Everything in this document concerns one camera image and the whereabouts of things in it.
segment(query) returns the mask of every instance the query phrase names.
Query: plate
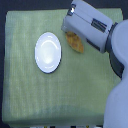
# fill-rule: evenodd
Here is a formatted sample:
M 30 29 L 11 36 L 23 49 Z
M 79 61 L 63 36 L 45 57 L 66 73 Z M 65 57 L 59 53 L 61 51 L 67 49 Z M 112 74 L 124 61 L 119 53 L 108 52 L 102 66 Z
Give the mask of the plate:
M 37 66 L 45 73 L 55 71 L 61 60 L 61 45 L 58 38 L 50 32 L 41 35 L 35 46 Z

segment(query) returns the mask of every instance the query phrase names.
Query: green cloth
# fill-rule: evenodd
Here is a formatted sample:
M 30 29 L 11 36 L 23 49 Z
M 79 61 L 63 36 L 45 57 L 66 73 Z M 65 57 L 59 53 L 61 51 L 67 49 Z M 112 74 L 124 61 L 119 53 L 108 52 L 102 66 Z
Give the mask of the green cloth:
M 120 9 L 100 9 L 123 20 Z M 5 74 L 2 119 L 10 126 L 103 124 L 106 99 L 119 82 L 108 53 L 83 42 L 80 54 L 61 31 L 67 10 L 10 11 L 6 17 Z M 43 73 L 35 62 L 35 45 L 45 32 L 62 47 L 58 69 Z

